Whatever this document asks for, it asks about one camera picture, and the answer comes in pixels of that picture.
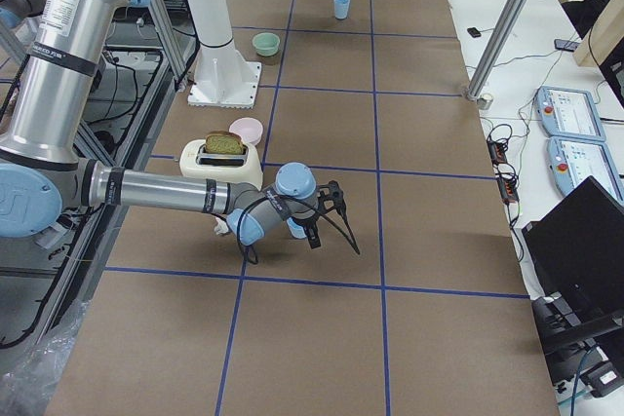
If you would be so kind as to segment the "aluminium frame post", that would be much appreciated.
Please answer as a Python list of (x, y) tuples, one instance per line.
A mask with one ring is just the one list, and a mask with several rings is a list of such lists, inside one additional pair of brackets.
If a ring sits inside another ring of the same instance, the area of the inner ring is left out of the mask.
[(526, 0), (507, 0), (500, 17), (493, 29), (492, 35), (487, 42), (487, 46), (479, 60), (476, 70), (464, 93), (468, 100), (476, 101), (484, 88), (487, 78), (492, 71), (496, 60), (500, 56), (502, 49), (511, 34)]

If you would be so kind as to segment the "green bowl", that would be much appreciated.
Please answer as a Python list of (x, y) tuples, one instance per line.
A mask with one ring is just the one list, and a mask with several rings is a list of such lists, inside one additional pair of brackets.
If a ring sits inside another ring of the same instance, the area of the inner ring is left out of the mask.
[(252, 44), (255, 52), (261, 57), (273, 57), (278, 54), (281, 45), (280, 37), (272, 32), (257, 33)]

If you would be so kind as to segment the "black laptop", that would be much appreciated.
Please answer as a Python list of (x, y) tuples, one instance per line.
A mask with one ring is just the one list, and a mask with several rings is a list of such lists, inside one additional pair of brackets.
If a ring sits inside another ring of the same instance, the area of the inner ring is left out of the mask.
[(522, 233), (545, 293), (605, 313), (623, 307), (623, 206), (595, 177)]

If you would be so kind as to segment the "teach pendant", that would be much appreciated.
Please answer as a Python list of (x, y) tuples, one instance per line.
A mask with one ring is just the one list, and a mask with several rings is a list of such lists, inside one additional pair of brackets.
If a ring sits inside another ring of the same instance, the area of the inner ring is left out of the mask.
[(547, 153), (555, 184), (563, 196), (593, 176), (615, 200), (623, 203), (621, 178), (605, 143), (552, 136)]
[(534, 104), (549, 136), (606, 140), (598, 109), (589, 92), (542, 86), (536, 92)]

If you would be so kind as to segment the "teach pendant far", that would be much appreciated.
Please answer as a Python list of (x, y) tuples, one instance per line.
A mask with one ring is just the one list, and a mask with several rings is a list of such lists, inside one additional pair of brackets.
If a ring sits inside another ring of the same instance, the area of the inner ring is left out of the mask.
[(598, 109), (589, 92), (542, 86), (536, 92), (534, 104), (549, 136), (606, 140)]

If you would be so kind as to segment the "toast slice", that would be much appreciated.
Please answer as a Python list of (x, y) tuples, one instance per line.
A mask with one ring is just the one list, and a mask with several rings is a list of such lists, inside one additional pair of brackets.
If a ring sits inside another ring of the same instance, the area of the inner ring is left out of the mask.
[(213, 131), (205, 138), (205, 152), (219, 155), (243, 155), (245, 145), (242, 138), (233, 132)]

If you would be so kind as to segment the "small black square device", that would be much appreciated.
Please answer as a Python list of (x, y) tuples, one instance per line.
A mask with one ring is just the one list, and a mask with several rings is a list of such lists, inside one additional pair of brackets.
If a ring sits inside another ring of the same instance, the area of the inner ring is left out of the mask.
[(478, 37), (482, 36), (482, 32), (479, 29), (477, 29), (476, 27), (469, 27), (467, 29), (467, 32), (473, 38), (478, 38)]

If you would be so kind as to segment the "pink bowl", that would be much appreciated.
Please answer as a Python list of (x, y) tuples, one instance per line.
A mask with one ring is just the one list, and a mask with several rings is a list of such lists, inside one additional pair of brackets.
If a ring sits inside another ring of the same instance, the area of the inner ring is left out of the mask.
[(264, 126), (258, 119), (244, 117), (233, 121), (229, 131), (237, 134), (245, 144), (258, 145), (262, 140)]

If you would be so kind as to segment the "black power strip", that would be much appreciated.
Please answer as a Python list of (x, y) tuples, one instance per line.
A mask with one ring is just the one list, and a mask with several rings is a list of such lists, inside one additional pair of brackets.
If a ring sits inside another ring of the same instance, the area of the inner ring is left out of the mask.
[(517, 190), (519, 177), (516, 169), (507, 160), (506, 144), (489, 139), (487, 150), (502, 202), (505, 205), (517, 204), (520, 201)]

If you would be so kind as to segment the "teach pendant near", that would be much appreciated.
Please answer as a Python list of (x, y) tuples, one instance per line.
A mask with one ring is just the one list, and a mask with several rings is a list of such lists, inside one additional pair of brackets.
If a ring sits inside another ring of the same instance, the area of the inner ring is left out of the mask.
[(593, 176), (615, 200), (623, 203), (621, 178), (605, 143), (552, 136), (547, 153), (555, 184), (563, 196)]

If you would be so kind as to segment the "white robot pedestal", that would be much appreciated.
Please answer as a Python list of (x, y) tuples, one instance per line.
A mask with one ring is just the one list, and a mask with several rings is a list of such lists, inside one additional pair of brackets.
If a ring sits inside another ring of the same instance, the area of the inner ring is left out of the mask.
[(226, 0), (187, 0), (200, 50), (188, 103), (252, 108), (262, 65), (237, 50)]

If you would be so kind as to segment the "cream toaster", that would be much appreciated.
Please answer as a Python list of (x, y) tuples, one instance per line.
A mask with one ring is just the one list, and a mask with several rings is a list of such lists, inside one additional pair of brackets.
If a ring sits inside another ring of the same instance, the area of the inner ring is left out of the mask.
[(205, 151), (204, 140), (192, 140), (185, 145), (180, 155), (180, 171), (185, 177), (250, 183), (260, 189), (263, 173), (257, 150), (252, 144), (244, 148), (243, 155), (209, 154)]

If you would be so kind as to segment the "light blue cup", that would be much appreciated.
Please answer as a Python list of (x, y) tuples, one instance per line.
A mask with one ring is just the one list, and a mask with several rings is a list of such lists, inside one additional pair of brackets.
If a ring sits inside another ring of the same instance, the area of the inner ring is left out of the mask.
[(289, 218), (287, 220), (287, 225), (289, 227), (291, 235), (295, 239), (302, 240), (302, 239), (306, 238), (306, 233), (305, 233), (304, 228), (302, 226), (298, 225), (292, 218)]
[(351, 0), (333, 0), (333, 15), (338, 20), (348, 18)]

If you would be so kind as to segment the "white toaster plug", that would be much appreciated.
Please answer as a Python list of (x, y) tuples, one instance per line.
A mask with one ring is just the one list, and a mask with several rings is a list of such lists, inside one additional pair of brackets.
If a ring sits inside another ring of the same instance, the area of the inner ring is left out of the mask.
[(230, 228), (226, 221), (221, 218), (215, 220), (214, 233), (218, 236), (225, 236), (230, 233)]

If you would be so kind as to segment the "seated person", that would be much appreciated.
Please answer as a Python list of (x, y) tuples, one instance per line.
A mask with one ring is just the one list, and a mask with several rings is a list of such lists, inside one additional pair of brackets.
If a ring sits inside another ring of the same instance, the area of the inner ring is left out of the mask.
[(562, 8), (580, 38), (594, 25), (610, 0), (567, 1)]

